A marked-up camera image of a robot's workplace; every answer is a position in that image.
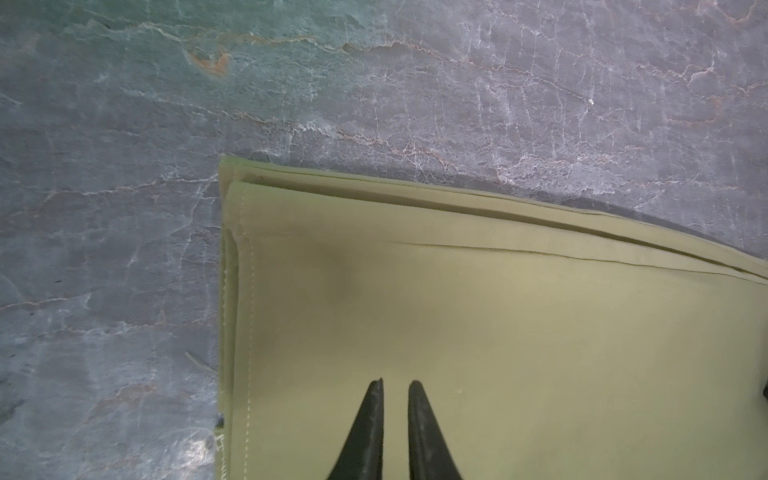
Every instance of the stacked fabric layers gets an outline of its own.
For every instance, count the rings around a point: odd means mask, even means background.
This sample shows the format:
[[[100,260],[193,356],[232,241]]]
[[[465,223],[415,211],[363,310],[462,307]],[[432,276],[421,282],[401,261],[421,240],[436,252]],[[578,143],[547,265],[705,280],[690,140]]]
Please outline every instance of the stacked fabric layers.
[[[372,379],[474,478],[768,478],[768,263],[497,194],[222,160],[219,480],[325,478]]]

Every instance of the crease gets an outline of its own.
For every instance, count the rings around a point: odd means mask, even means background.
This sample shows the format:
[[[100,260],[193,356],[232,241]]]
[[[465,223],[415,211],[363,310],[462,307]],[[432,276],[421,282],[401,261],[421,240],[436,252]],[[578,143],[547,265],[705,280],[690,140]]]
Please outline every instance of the crease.
[[[323,172],[318,173],[300,173],[300,172],[292,172],[293,175],[309,175],[314,177],[329,177],[329,178],[337,178],[334,177],[331,174],[324,174]],[[368,181],[369,183],[379,183],[381,184],[381,180],[379,179],[364,179],[364,178],[355,178],[354,180],[363,180]],[[446,212],[453,212],[457,214],[468,214],[468,215],[474,215],[474,216],[480,216],[480,217],[486,217],[486,218],[497,218],[499,220],[509,220],[509,221],[518,221],[522,223],[529,223],[533,225],[539,225],[542,227],[550,227],[550,228],[557,228],[559,230],[566,230],[576,233],[585,233],[587,235],[595,235],[596,237],[601,238],[608,238],[610,240],[616,240],[623,243],[630,243],[633,245],[639,245],[641,247],[650,247],[654,248],[656,250],[662,250],[670,253],[676,253],[678,255],[683,255],[685,257],[694,258],[697,260],[701,260],[706,263],[710,263],[713,265],[718,266],[724,266],[726,268],[730,268],[732,270],[735,270],[740,273],[746,273],[749,275],[757,276],[761,279],[768,280],[768,275],[763,275],[760,273],[756,273],[753,271],[746,270],[742,267],[731,265],[728,263],[720,262],[719,260],[711,259],[708,257],[702,257],[701,255],[697,255],[695,253],[687,252],[685,250],[680,250],[679,248],[675,247],[668,247],[665,245],[661,245],[659,243],[655,243],[652,241],[647,240],[639,240],[633,237],[627,237],[625,235],[621,235],[620,233],[611,233],[607,232],[605,230],[599,230],[598,228],[593,227],[583,227],[579,225],[573,225],[571,223],[565,223],[562,221],[557,220],[546,220],[541,219],[539,217],[533,217],[526,214],[514,214],[509,212],[503,212],[498,210],[491,210],[488,208],[482,208],[482,207],[462,207],[457,205],[450,205],[445,203],[440,203],[438,201],[430,201],[430,200],[415,200],[410,199],[407,197],[403,197],[397,194],[376,194],[373,193],[370,196],[366,196],[367,192],[362,192],[359,190],[354,190],[353,188],[328,188],[323,187],[321,185],[313,186],[309,184],[304,185],[295,185],[291,184],[290,180],[278,180],[278,179],[269,179],[266,177],[258,177],[253,179],[252,182],[249,182],[248,179],[240,179],[241,183],[244,184],[251,184],[251,185],[263,185],[265,187],[275,187],[275,188],[283,188],[284,190],[292,190],[292,191],[299,191],[299,192],[306,192],[311,194],[321,194],[326,195],[328,197],[337,197],[337,198],[346,198],[350,200],[362,200],[362,201],[373,201],[376,203],[381,204],[392,204],[392,205],[402,205],[404,207],[418,207],[418,208],[425,208],[425,209],[431,209],[431,210],[440,210],[440,211],[446,211]],[[473,196],[479,196],[479,197],[489,197],[494,199],[499,199],[499,197],[493,196],[493,195],[483,195],[483,194],[477,194],[472,192],[471,195]],[[523,204],[534,206],[534,207],[544,207],[548,208],[549,210],[562,210],[562,208],[555,208],[551,205],[545,205],[545,204],[538,204],[534,202],[522,202]],[[603,212],[595,211],[595,210],[575,210],[575,209],[568,209],[568,211],[572,211],[574,213],[578,214],[589,214],[589,215],[598,215],[602,217],[610,217],[610,218],[616,218],[617,220],[625,220],[625,221],[634,221],[636,223],[646,225],[648,227],[653,228],[663,228],[663,227],[657,227],[655,225],[651,225],[648,223],[641,222],[639,220],[630,220],[625,217],[616,217],[610,214],[605,214]],[[692,237],[690,234],[687,233],[680,233],[680,235],[686,235],[688,237]],[[703,240],[697,237],[696,238],[699,241],[707,242],[708,240]]]
[[[397,241],[390,241],[388,243],[394,243],[397,245],[408,245],[411,247],[430,247],[430,248],[445,248],[445,249],[458,249],[458,250],[481,250],[481,251],[488,251],[488,252],[506,252],[506,253],[530,253],[532,255],[544,255],[547,257],[567,258],[569,260],[583,260],[586,262],[617,263],[620,265],[640,266],[645,268],[654,268],[658,270],[672,270],[675,272],[701,273],[704,275],[728,276],[730,278],[747,280],[753,283],[758,283],[760,285],[768,285],[768,279],[750,272],[745,272],[745,275],[740,276],[740,275],[734,275],[732,273],[724,273],[724,272],[707,272],[703,270],[691,270],[691,269],[685,269],[685,268],[676,268],[672,266],[650,265],[648,263],[634,263],[634,262],[626,262],[621,260],[606,260],[606,259],[600,259],[600,258],[574,257],[572,255],[565,255],[563,253],[541,252],[538,250],[525,250],[525,249],[515,249],[515,248],[474,247],[470,245],[442,245],[440,243],[415,243],[415,242],[397,242]],[[756,276],[760,278],[760,281],[755,279],[745,278],[746,275]]]

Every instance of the gray stone surface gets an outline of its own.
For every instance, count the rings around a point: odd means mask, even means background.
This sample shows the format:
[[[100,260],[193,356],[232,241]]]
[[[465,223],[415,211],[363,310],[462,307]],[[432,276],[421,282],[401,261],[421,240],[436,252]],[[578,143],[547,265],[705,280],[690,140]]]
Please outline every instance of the gray stone surface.
[[[768,4],[665,3],[4,0],[0,478],[211,477],[222,153],[768,257]]]

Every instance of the stitching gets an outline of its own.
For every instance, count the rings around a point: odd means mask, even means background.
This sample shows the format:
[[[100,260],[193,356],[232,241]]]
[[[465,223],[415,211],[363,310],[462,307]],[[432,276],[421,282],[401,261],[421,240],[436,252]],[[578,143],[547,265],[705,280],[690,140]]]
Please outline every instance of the stitching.
[[[223,278],[223,282],[221,283],[221,296],[223,297],[221,299],[221,330],[222,330],[222,333],[225,333],[227,331],[227,270],[228,269],[227,269],[227,248],[226,248],[227,240],[226,240],[226,237],[224,235],[226,235],[226,231],[224,229],[222,229],[222,231],[221,231],[221,241],[222,241],[222,243],[225,246],[224,248],[221,249],[222,252],[223,252],[223,259],[222,260],[223,260],[223,263],[224,263],[224,265],[223,265],[223,273],[224,273],[223,276],[224,276],[224,278]],[[219,341],[220,342],[224,342],[225,340],[224,340],[224,338],[221,338],[221,339],[219,339]],[[223,360],[224,360],[224,355],[223,355],[223,352],[222,352],[221,358],[219,359],[219,374],[221,374],[222,370],[223,370],[223,365],[224,365]],[[219,395],[223,396],[223,391],[224,391],[224,384],[223,384],[223,382],[220,379],[219,380]],[[221,432],[221,436],[217,436],[216,437],[216,450],[218,452],[220,452],[219,455],[221,455],[221,480],[227,480],[227,460],[228,460],[228,458],[227,458],[227,455],[226,455],[226,451],[227,450],[224,448],[225,441],[226,441],[226,439],[225,439],[224,432]]]
[[[248,474],[248,442],[250,439],[250,379],[251,379],[251,369],[253,365],[253,355],[252,348],[253,348],[253,311],[255,310],[256,304],[255,300],[253,298],[253,292],[255,291],[256,286],[256,264],[253,260],[253,242],[250,238],[248,238],[245,234],[245,227],[243,226],[243,206],[245,204],[245,196],[243,195],[240,198],[240,230],[241,234],[243,235],[243,238],[248,241],[248,247],[250,249],[250,312],[248,313],[249,321],[248,321],[248,380],[246,382],[246,417],[245,417],[245,451],[244,451],[244,458],[243,458],[243,478],[247,478]]]

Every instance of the black object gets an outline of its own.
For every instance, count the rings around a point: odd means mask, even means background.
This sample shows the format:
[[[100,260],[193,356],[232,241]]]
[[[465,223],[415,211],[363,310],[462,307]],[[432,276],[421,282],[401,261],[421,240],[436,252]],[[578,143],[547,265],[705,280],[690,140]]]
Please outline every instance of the black object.
[[[328,480],[381,480],[384,449],[384,382],[368,386]],[[408,450],[411,480],[462,480],[429,405],[424,386],[408,389]]]
[[[411,480],[462,480],[418,380],[408,388],[408,451]]]
[[[368,385],[339,459],[328,480],[381,480],[384,449],[384,381]]]

